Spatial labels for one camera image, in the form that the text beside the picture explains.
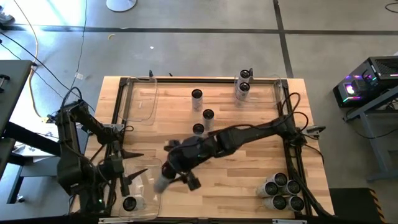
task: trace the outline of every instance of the concrete floor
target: concrete floor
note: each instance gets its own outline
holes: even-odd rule
[[[82,26],[84,2],[54,0],[17,0],[31,23],[43,26]],[[282,21],[288,30],[398,30],[398,14],[384,9],[389,0],[279,0]],[[16,18],[26,20],[13,1],[1,4]],[[277,30],[272,0],[138,0],[132,10],[114,13],[105,1],[88,0],[88,27],[108,28],[212,28]],[[80,53],[80,32],[47,32],[37,26],[39,59],[69,86],[75,74]],[[35,50],[31,31],[7,31],[31,52]],[[111,40],[108,35],[116,34]],[[21,58],[31,59],[22,49],[5,38],[3,44]],[[395,35],[286,35],[287,49],[294,78],[304,78],[314,121],[325,125],[320,148],[325,156],[325,170],[331,188],[370,187],[381,201],[386,220],[398,222],[398,180],[367,183],[366,176],[378,171],[369,141],[356,135],[345,124],[331,89],[369,56],[393,55],[398,51]],[[279,34],[222,33],[156,33],[156,32],[87,32],[76,81],[84,99],[96,106],[105,75],[222,76],[233,77],[241,69],[253,67],[257,77],[273,74],[287,77]],[[0,59],[14,57],[0,47]],[[61,95],[66,93],[48,72],[38,72]],[[55,111],[61,99],[42,80],[34,76],[34,97],[41,116]],[[32,120],[32,111],[21,107],[30,104],[25,88],[14,121]],[[379,127],[385,133],[396,127],[396,118]],[[398,136],[391,134],[388,141]],[[16,168],[7,167],[0,182],[0,202],[4,203],[11,188]],[[53,178],[29,178],[21,194],[26,203],[2,206],[1,219],[63,215],[67,211],[67,195]]]

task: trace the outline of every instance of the desk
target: desk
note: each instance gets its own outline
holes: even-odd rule
[[[120,77],[104,77],[95,114],[95,118],[102,123],[111,123],[119,81]],[[275,108],[270,104],[255,106],[249,111],[236,113],[236,107],[229,102],[232,100],[231,95],[225,95],[223,92],[224,88],[230,88],[233,91],[232,84],[214,84],[219,85],[216,88],[207,83],[163,84],[166,83],[158,83],[157,86],[159,98],[154,124],[148,126],[127,123],[134,126],[134,131],[125,135],[123,145],[125,150],[141,152],[146,157],[156,157],[164,162],[167,155],[163,151],[165,141],[184,139],[192,135],[192,125],[195,124],[197,118],[201,118],[201,113],[199,117],[193,118],[191,111],[190,92],[194,88],[200,88],[204,92],[203,109],[210,108],[215,112],[215,129],[239,123],[260,124],[277,117]],[[291,93],[301,94],[302,99],[297,111],[307,114],[309,123],[312,125],[304,80],[288,79],[288,84]],[[305,118],[300,114],[295,115],[296,125],[304,126]],[[319,148],[314,140],[309,139],[308,144]],[[99,147],[96,138],[90,137],[85,156],[91,157]],[[100,160],[103,156],[104,152],[101,152],[96,160]],[[308,188],[326,211],[333,213],[321,157],[316,152],[303,147],[302,159]],[[261,207],[261,199],[256,198],[254,192],[268,175],[275,172],[287,173],[282,140],[278,136],[251,142],[235,154],[210,159],[193,171],[201,181],[202,187],[190,192],[182,183],[171,185],[162,194],[159,217],[294,218],[293,212]],[[118,215],[120,204],[121,196],[118,192],[118,201],[113,207],[112,216]]]

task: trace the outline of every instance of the white stand base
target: white stand base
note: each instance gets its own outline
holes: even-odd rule
[[[137,3],[137,0],[106,0],[106,6],[108,9],[115,12],[124,12],[132,7],[134,7]]]

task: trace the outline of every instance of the yellow cable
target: yellow cable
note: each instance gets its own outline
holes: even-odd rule
[[[18,6],[19,10],[21,10],[21,13],[24,15],[24,17],[25,17],[27,23],[29,24],[30,28],[31,28],[32,31],[33,31],[33,35],[35,36],[36,51],[35,51],[35,59],[33,60],[33,63],[36,63],[37,54],[38,54],[38,52],[39,52],[39,43],[38,43],[38,41],[37,41],[37,36],[36,36],[35,30],[33,29],[32,24],[31,24],[31,23],[29,22],[29,20],[27,19],[27,17],[26,17],[26,15],[25,15],[24,11],[21,9],[21,7],[19,7],[17,1],[14,0],[14,2],[15,2],[15,4]],[[32,92],[32,84],[31,84],[31,83],[32,83],[32,76],[33,76],[33,73],[34,73],[34,67],[32,66],[32,67],[30,68],[30,73],[29,73],[29,76],[28,76],[28,82],[29,82],[29,84],[28,84],[28,89],[29,89],[30,98],[31,98],[31,100],[32,100],[32,107],[33,107],[33,110],[35,111],[35,113],[36,113],[36,115],[37,115],[38,117],[41,117],[41,116],[39,115],[39,112],[37,112],[37,110],[36,110],[35,99],[34,99],[34,97],[33,97],[33,92]]]

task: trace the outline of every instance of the wooden table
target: wooden table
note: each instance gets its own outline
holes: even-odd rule
[[[119,80],[120,77],[104,77],[95,113],[95,118],[102,123],[110,123],[112,120]],[[309,125],[313,125],[304,80],[288,79],[288,83],[290,93],[301,94],[302,99],[297,111],[307,114]],[[277,110],[271,103],[272,90],[268,94],[256,91],[256,87],[252,86],[251,94],[263,94],[266,97],[264,103],[252,104],[242,110],[234,104],[231,94],[234,88],[232,84],[158,83],[154,123],[150,126],[128,123],[127,125],[134,126],[134,131],[126,133],[124,149],[141,152],[146,157],[156,157],[164,162],[167,155],[163,151],[165,141],[191,136],[192,126],[201,121],[201,113],[192,112],[190,94],[194,88],[203,91],[203,109],[210,108],[215,112],[215,129],[241,123],[261,124],[277,117]],[[296,98],[293,96],[292,104],[295,102]],[[305,124],[305,118],[300,114],[295,114],[295,121],[299,127]],[[308,144],[319,148],[317,141],[309,139]],[[90,137],[85,156],[91,157],[99,147],[96,138]],[[304,146],[302,159],[308,188],[326,211],[333,213],[321,157]],[[276,211],[262,207],[261,199],[255,196],[255,188],[263,183],[265,177],[276,172],[287,173],[282,140],[278,136],[246,144],[235,154],[210,159],[193,171],[202,187],[190,192],[182,183],[172,184],[162,194],[159,217],[294,217],[294,213],[290,211]],[[118,192],[118,201],[113,208],[112,216],[118,216],[120,204],[121,196]]]

